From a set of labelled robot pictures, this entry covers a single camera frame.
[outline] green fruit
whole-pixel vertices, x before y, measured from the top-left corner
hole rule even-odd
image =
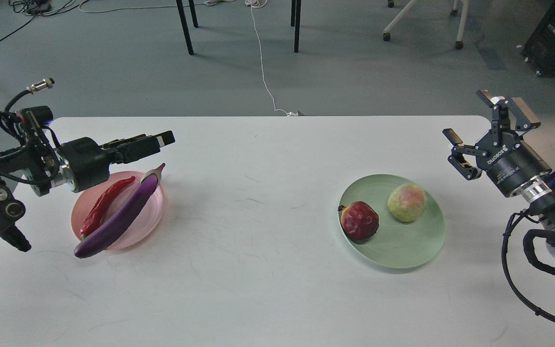
[[[400,222],[413,222],[425,209],[425,191],[413,184],[403,184],[391,192],[387,206]]]

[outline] white table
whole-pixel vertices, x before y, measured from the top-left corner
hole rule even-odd
[[[502,232],[526,207],[449,163],[441,133],[474,143],[478,116],[61,118],[61,141],[98,143],[172,130],[176,143],[112,172],[166,162],[167,210],[147,239],[76,259],[65,187],[17,225],[33,249],[0,240],[0,346],[552,346],[555,324],[515,297]],[[422,185],[447,237],[427,264],[381,268],[346,242],[344,189],[371,174]],[[522,292],[555,314],[555,278],[526,263],[515,231],[509,266]],[[540,253],[547,261],[546,251]]]

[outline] plate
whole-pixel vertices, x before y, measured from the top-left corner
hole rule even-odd
[[[113,215],[117,208],[123,204],[126,198],[134,190],[134,187],[139,184],[143,175],[145,175],[145,172],[138,171],[121,171],[111,173],[106,182],[102,182],[101,184],[83,191],[83,193],[79,196],[79,199],[77,199],[77,202],[75,202],[71,215],[72,231],[74,232],[74,235],[76,235],[77,239],[81,239],[80,228],[81,225],[83,225],[83,221],[86,219],[97,199],[108,187],[118,180],[123,180],[124,178],[129,178],[130,176],[136,176],[134,183],[130,185],[130,187],[124,189],[110,205],[108,211],[106,212],[106,218]],[[136,217],[136,219],[134,219],[134,222],[130,224],[128,230],[126,230],[125,233],[117,239],[117,241],[108,246],[107,250],[121,250],[141,241],[147,237],[147,235],[149,235],[154,228],[156,228],[163,214],[164,192],[161,189],[161,186],[158,186],[153,195],[150,196],[145,207],[141,210],[141,213]]]
[[[402,184],[416,185],[400,176],[366,176],[352,183],[340,200],[340,204],[344,206],[355,201],[364,201],[378,213],[380,226],[376,234],[367,241],[357,243],[349,239],[343,231],[342,234],[364,257],[389,268],[423,265],[440,251],[445,242],[445,217],[436,200],[427,191],[425,210],[417,220],[404,224],[391,215],[387,200],[391,192]]]

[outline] eggplant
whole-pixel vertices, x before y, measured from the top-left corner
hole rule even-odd
[[[143,207],[160,184],[161,171],[166,164],[162,163],[156,169],[147,171],[141,182],[134,187],[132,193],[123,204],[93,233],[81,240],[74,250],[74,255],[79,258],[91,257],[105,250],[117,241],[141,213]]]

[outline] robotic arm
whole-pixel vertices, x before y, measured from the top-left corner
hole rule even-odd
[[[10,112],[21,97],[52,88],[53,84],[52,79],[44,79],[29,86],[14,97],[4,111],[0,111],[0,127],[20,145],[0,152],[0,237],[24,252],[31,249],[31,244],[15,222],[25,214],[25,205],[13,197],[2,177],[31,185],[38,196],[46,195],[52,187],[64,184],[77,193],[108,180],[110,164],[134,162],[174,143],[172,132],[167,131],[153,136],[141,134],[114,140],[101,146],[87,137],[60,144],[48,127],[53,113],[47,106]],[[47,130],[51,132],[54,147],[45,135]],[[13,175],[17,171],[22,172],[25,178]]]
[[[555,258],[555,171],[542,160],[524,141],[524,134],[538,128],[541,122],[519,97],[493,97],[487,91],[477,93],[492,108],[491,129],[474,146],[464,145],[461,138],[448,128],[443,134],[453,145],[449,163],[467,180],[474,180],[485,171],[488,178],[507,198],[521,195],[529,208],[515,213],[505,230],[502,244],[502,267],[509,285],[518,298],[535,311],[535,314],[555,321],[555,316],[535,306],[517,290],[508,272],[506,253],[511,231],[523,218],[542,224],[542,229],[529,230],[523,239],[524,253],[535,268],[555,275],[555,267],[544,264],[537,259],[533,240],[546,240],[548,252]],[[516,120],[511,126],[509,113]],[[476,157],[476,167],[471,165],[464,155]]]

